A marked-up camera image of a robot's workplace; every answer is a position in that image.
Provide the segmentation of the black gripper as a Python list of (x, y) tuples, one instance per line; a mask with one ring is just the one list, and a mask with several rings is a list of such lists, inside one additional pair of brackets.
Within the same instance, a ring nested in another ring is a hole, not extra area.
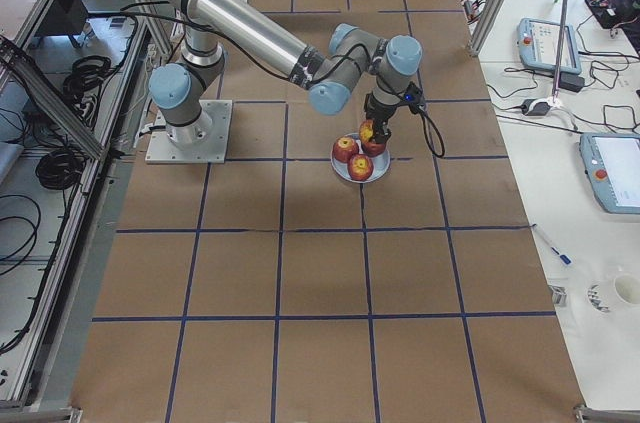
[(365, 117), (372, 122), (373, 135), (370, 142), (386, 144), (391, 138), (389, 120), (394, 116), (400, 97), (397, 94), (371, 91), (364, 102)]

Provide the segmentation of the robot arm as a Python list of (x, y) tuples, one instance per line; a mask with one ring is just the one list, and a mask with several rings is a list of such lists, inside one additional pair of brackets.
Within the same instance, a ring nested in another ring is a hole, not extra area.
[(330, 39), (328, 55), (322, 55), (243, 0), (168, 1), (192, 29), (226, 38), (256, 64), (269, 64), (282, 78), (307, 90), (311, 106), (322, 114), (339, 113), (361, 76), (375, 76), (364, 111), (373, 122), (376, 143), (390, 138), (388, 121), (397, 108), (425, 113), (423, 92), (412, 80), (422, 47), (411, 36), (385, 39), (342, 23)]

